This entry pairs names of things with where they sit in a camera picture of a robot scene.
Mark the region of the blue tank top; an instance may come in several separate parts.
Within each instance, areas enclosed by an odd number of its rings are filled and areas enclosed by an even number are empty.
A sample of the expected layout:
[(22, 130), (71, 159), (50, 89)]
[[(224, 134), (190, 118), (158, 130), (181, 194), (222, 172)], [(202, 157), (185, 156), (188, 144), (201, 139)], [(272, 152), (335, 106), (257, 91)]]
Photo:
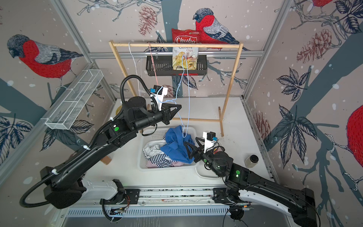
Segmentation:
[(186, 134), (185, 137), (183, 135), (181, 125), (175, 128), (170, 128), (165, 134), (166, 144), (160, 149), (173, 161), (191, 164), (194, 161), (194, 158), (189, 159), (184, 142), (186, 141), (192, 145), (195, 143), (191, 135)]

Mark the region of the white wire hanger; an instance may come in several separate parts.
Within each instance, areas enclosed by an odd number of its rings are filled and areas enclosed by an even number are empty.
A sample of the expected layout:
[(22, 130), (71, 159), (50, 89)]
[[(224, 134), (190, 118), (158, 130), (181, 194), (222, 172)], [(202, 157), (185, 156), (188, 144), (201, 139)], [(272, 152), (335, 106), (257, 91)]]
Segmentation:
[[(134, 67), (135, 67), (135, 75), (137, 75), (138, 74), (137, 63), (136, 63), (135, 58), (134, 58), (134, 56), (132, 54), (130, 42), (128, 42), (128, 49), (129, 49), (129, 53), (130, 53), (130, 55), (131, 55), (131, 57), (133, 59), (133, 63), (134, 63)], [(139, 93), (139, 96), (142, 96), (141, 95), (141, 88), (142, 87), (140, 86), (140, 81), (138, 80), (138, 93)]]

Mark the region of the striped tank top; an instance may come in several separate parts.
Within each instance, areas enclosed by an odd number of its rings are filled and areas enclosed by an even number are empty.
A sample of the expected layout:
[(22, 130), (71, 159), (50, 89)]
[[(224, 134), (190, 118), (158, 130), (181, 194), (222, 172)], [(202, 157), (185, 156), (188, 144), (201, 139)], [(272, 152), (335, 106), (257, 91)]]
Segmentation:
[(177, 161), (172, 160), (161, 148), (166, 145), (165, 140), (150, 141), (142, 149), (147, 160), (147, 168), (164, 168), (175, 166)]

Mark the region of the pink tank top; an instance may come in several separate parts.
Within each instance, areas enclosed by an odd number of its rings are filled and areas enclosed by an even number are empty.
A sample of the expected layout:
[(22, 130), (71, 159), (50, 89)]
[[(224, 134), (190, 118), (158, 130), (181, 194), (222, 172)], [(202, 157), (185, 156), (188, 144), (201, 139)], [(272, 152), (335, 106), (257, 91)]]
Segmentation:
[[(170, 167), (179, 167), (179, 166), (183, 166), (184, 163), (182, 162), (172, 162)], [(153, 164), (151, 161), (147, 161), (147, 168), (158, 168), (158, 166), (156, 164)]]

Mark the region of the pink wire hanger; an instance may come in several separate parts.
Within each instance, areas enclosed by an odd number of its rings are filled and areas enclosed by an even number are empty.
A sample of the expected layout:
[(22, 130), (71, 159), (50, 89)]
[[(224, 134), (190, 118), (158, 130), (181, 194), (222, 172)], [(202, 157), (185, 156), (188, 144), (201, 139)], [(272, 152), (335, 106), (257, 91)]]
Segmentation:
[(150, 52), (150, 55), (151, 55), (151, 61), (152, 61), (154, 75), (155, 75), (155, 78), (156, 78), (156, 81), (157, 81), (157, 73), (156, 73), (155, 62), (154, 62), (154, 58), (153, 58), (153, 55), (152, 55), (152, 50), (151, 50), (151, 44), (150, 44), (150, 42), (148, 42), (148, 47), (149, 47), (149, 52)]

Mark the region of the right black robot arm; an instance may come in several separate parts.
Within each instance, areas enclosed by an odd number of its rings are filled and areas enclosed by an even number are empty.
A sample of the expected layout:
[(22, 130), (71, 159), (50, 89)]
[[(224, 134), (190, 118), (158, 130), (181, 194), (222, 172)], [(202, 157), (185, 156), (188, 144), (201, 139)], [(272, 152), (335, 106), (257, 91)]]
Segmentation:
[(197, 145), (184, 142), (189, 158), (203, 162), (207, 170), (223, 179), (230, 205), (253, 202), (291, 217), (300, 227), (321, 226), (313, 190), (292, 189), (267, 180), (234, 163), (224, 148), (206, 148), (208, 140), (202, 138), (196, 138), (196, 142)]

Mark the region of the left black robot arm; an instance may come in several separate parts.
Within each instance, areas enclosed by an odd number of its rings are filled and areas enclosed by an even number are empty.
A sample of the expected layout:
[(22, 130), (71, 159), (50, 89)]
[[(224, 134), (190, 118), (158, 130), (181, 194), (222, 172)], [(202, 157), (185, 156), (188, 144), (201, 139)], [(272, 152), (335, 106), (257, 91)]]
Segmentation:
[[(152, 103), (150, 111), (147, 110), (145, 98), (141, 96), (125, 100), (123, 89), (130, 79), (137, 79), (146, 90)], [(75, 204), (88, 191), (82, 183), (82, 177), (91, 167), (136, 138), (140, 130), (157, 126), (159, 122), (168, 125), (182, 108), (179, 104), (156, 101), (156, 95), (150, 92), (143, 79), (137, 75), (129, 75), (121, 82), (120, 95), (121, 111), (96, 131), (83, 151), (54, 168), (47, 166), (42, 169), (41, 181), (22, 195), (19, 201), (21, 207), (34, 208), (52, 204), (63, 209)]]

